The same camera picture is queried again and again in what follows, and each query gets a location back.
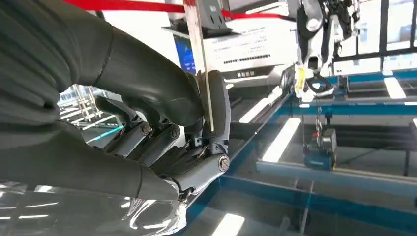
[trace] red barrier rope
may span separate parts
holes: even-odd
[[[128,10],[128,11],[163,11],[170,13],[184,13],[184,6],[170,3],[157,3],[146,1],[132,0],[64,0],[74,6],[90,11],[107,11],[107,10]],[[243,18],[280,18],[288,21],[295,21],[294,18],[272,13],[232,13],[222,10],[224,17],[232,19]]]
[[[169,3],[157,3],[146,1],[127,0],[64,0],[86,11],[164,11],[172,13],[184,13],[184,6]]]

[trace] screw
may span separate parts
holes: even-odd
[[[228,170],[229,164],[230,164],[229,158],[227,158],[226,156],[222,156],[220,158],[220,161],[219,161],[219,169],[220,169],[220,171],[221,172],[225,172],[226,170]]]
[[[149,124],[143,124],[141,127],[141,134],[147,135],[150,132],[150,126]]]
[[[172,127],[172,129],[171,129],[171,137],[173,139],[176,139],[178,137],[179,133],[180,133],[180,130],[179,130],[178,126]]]

